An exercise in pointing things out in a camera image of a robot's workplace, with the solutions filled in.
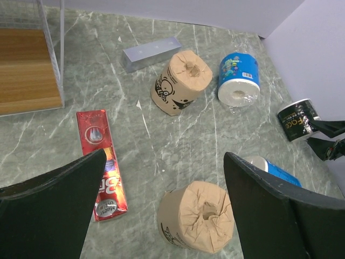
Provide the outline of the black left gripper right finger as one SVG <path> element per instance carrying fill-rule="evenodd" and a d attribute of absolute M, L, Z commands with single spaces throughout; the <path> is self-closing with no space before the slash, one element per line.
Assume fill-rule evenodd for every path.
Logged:
<path fill-rule="evenodd" d="M 344 258 L 344 200 L 298 187 L 231 152 L 224 175 L 244 258 Z"/>

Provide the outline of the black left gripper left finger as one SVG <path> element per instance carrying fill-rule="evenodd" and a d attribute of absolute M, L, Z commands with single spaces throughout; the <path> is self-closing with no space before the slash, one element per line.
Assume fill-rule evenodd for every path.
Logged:
<path fill-rule="evenodd" d="M 105 170 L 99 149 L 1 188 L 1 258 L 79 258 Z"/>

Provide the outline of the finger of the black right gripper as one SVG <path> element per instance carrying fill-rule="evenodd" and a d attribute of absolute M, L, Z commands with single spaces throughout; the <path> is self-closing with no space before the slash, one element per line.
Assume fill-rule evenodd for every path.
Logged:
<path fill-rule="evenodd" d="M 344 156 L 344 139 L 336 141 L 309 138 L 308 145 L 322 161 L 336 160 Z"/>
<path fill-rule="evenodd" d="M 345 132 L 345 121 L 312 120 L 311 125 L 329 138 L 337 137 Z"/>

